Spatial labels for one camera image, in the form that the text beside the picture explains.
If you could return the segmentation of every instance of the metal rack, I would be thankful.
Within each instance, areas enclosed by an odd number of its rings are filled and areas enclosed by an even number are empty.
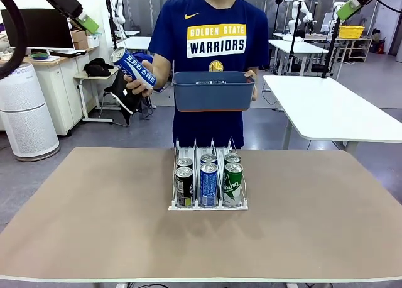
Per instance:
[[[218,186],[217,186],[217,197],[214,207],[203,207],[200,204],[200,158],[204,154],[214,154],[217,156],[217,166],[218,166]],[[237,153],[236,149],[232,147],[232,142],[229,141],[227,147],[215,147],[214,141],[211,142],[211,146],[204,148],[198,147],[197,142],[194,143],[194,147],[181,147],[179,141],[176,142],[175,148],[175,161],[173,165],[173,189],[172,189],[172,199],[171,206],[169,206],[170,211],[246,211],[247,206],[247,187],[244,176],[242,177],[241,184],[241,201],[240,205],[235,207],[226,207],[223,205],[223,188],[224,188],[224,157],[229,153]],[[176,184],[175,184],[175,171],[176,164],[179,158],[191,158],[193,160],[193,201],[192,206],[188,208],[181,208],[177,206],[176,198]]]

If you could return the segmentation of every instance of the yellow plastic crate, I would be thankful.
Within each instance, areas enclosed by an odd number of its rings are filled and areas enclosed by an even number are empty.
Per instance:
[[[364,31],[363,26],[341,26],[339,31],[340,38],[360,38]]]

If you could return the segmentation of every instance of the gray storage basket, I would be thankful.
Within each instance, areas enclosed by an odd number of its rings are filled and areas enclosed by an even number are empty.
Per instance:
[[[225,84],[197,82],[225,81]],[[173,77],[181,112],[245,111],[250,108],[254,80],[244,72],[177,72]]]

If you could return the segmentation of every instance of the golden state warriors t-shirt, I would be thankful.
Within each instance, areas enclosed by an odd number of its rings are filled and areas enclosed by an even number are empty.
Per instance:
[[[244,0],[215,9],[204,0],[169,0],[163,6],[149,50],[175,63],[175,72],[244,71],[268,64],[268,20]],[[175,111],[173,142],[219,147],[233,137],[244,146],[242,112]]]

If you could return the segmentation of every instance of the man's left hand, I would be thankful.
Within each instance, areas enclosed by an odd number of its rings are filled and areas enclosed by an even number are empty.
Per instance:
[[[252,78],[254,79],[254,82],[257,82],[257,74],[256,74],[254,71],[252,71],[252,70],[247,71],[247,72],[244,74],[244,76],[245,76],[245,77],[252,77]],[[252,101],[256,101],[257,98],[258,98],[258,90],[257,90],[256,85],[254,84],[253,96],[252,96],[251,100],[252,100]]]

